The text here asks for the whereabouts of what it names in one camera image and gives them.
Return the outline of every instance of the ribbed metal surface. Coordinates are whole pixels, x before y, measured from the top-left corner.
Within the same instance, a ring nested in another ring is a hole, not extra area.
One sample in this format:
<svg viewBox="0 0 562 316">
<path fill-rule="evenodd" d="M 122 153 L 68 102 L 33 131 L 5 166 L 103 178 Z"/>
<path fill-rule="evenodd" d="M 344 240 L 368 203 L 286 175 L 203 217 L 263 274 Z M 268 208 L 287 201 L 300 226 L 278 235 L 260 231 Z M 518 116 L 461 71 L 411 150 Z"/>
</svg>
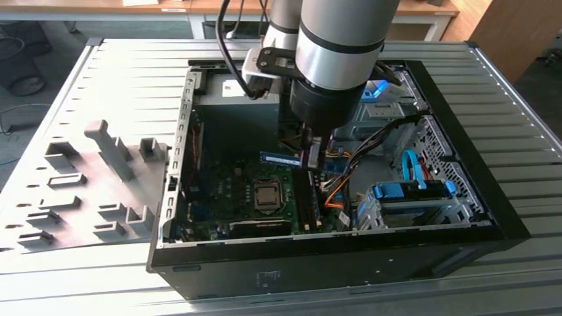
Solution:
<svg viewBox="0 0 562 316">
<path fill-rule="evenodd" d="M 232 44 L 232 55 L 242 57 L 252 45 L 250 42 Z M 99 112 L 108 118 L 114 132 L 126 140 L 134 142 L 154 135 L 166 142 L 174 135 L 186 59 L 215 57 L 220 54 L 212 41 L 108 39 L 93 48 L 63 108 L 105 109 Z M 167 314 L 216 310 L 244 315 L 250 311 L 288 314 L 288 310 L 291 315 L 554 315 L 559 312 L 559 141 L 542 129 L 533 110 L 519 101 L 483 56 L 462 43 L 387 43 L 382 57 L 425 62 L 523 218 L 534 237 L 531 240 L 509 251 L 487 255 L 443 279 L 196 305 L 183 302 L 158 275 L 144 272 L 147 244 L 36 253 L 16 256 L 12 263 L 0 261 L 0 273 L 7 273 L 0 281 L 16 284 L 11 285 L 11 291 L 0 294 L 0 302 L 4 300 L 0 308 L 21 311 L 44 303 L 87 305 L 87 308 L 135 307 L 128 311 L 131 315 L 135 312 Z M 71 122 L 76 119 L 75 114 L 59 111 L 55 120 Z M 119 121 L 135 123 L 123 130 Z M 41 283 L 35 283 L 33 287 L 25 285 L 37 278 Z"/>
</svg>

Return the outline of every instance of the floor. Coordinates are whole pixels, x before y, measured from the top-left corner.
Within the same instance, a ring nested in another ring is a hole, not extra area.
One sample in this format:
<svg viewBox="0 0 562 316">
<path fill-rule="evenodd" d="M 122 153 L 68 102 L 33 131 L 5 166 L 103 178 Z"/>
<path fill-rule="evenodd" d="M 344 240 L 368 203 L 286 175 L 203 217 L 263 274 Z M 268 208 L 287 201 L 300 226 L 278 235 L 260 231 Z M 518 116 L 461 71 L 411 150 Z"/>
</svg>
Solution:
<svg viewBox="0 0 562 316">
<path fill-rule="evenodd" d="M 191 38 L 187 22 L 79 22 L 79 33 L 68 33 L 61 22 L 43 22 L 52 51 L 35 61 L 45 76 L 48 85 L 43 91 L 27 97 L 12 97 L 0 88 L 0 111 L 12 105 L 52 103 L 67 75 L 79 58 L 88 38 Z M 258 25 L 242 24 L 238 31 L 242 38 L 252 37 Z M 214 36 L 214 29 L 206 34 Z M 545 122 L 562 138 L 562 63 L 545 68 L 537 62 L 515 84 L 517 90 L 529 101 Z M 17 159 L 29 143 L 48 107 L 24 107 L 1 115 L 1 124 L 11 126 L 13 134 L 0 134 L 0 190 L 16 166 Z"/>
</svg>

